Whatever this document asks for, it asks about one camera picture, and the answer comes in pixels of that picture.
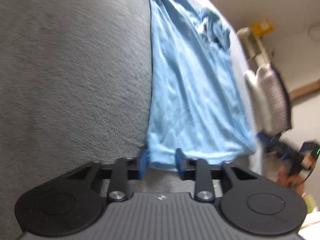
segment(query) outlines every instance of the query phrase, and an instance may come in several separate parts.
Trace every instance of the gray ribbed plate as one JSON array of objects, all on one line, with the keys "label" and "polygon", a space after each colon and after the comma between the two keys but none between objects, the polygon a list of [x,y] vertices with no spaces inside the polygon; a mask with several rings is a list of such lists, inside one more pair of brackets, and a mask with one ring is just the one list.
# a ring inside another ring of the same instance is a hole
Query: gray ribbed plate
[{"label": "gray ribbed plate", "polygon": [[[45,240],[24,234],[20,240]],[[108,206],[92,226],[55,240],[301,240],[297,234],[277,237],[247,235],[232,228],[208,203],[189,193],[135,193],[133,198]]]}]

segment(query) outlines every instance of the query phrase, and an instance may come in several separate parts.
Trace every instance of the white wall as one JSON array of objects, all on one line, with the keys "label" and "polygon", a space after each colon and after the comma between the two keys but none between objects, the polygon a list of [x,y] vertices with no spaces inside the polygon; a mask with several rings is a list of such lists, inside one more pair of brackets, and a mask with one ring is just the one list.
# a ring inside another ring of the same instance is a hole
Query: white wall
[{"label": "white wall", "polygon": [[309,28],[320,21],[320,0],[210,0],[232,26],[251,26],[268,18],[275,31],[266,35],[268,40],[279,40]]},{"label": "white wall", "polygon": [[[279,69],[288,89],[295,89],[320,79],[320,42],[312,41],[307,32],[269,44],[274,49],[273,63]],[[294,128],[283,135],[297,147],[306,140],[320,142],[320,93],[306,98],[292,108]],[[306,182],[306,192],[320,206],[320,160]]]},{"label": "white wall", "polygon": [[274,51],[272,62],[281,71],[289,90],[320,79],[320,42],[310,39],[308,31],[265,45],[268,51]]}]

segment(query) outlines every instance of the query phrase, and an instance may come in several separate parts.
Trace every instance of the silver bolt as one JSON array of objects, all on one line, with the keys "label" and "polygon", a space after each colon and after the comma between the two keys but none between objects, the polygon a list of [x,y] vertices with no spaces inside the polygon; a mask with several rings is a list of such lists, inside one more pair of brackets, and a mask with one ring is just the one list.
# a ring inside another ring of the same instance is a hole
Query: silver bolt
[{"label": "silver bolt", "polygon": [[213,197],[213,194],[211,192],[209,192],[209,191],[200,191],[197,194],[197,197],[201,198],[201,199],[204,199],[204,200],[208,200],[208,199]]},{"label": "silver bolt", "polygon": [[125,197],[125,194],[122,191],[112,191],[109,194],[109,197],[112,199],[123,199]]}]

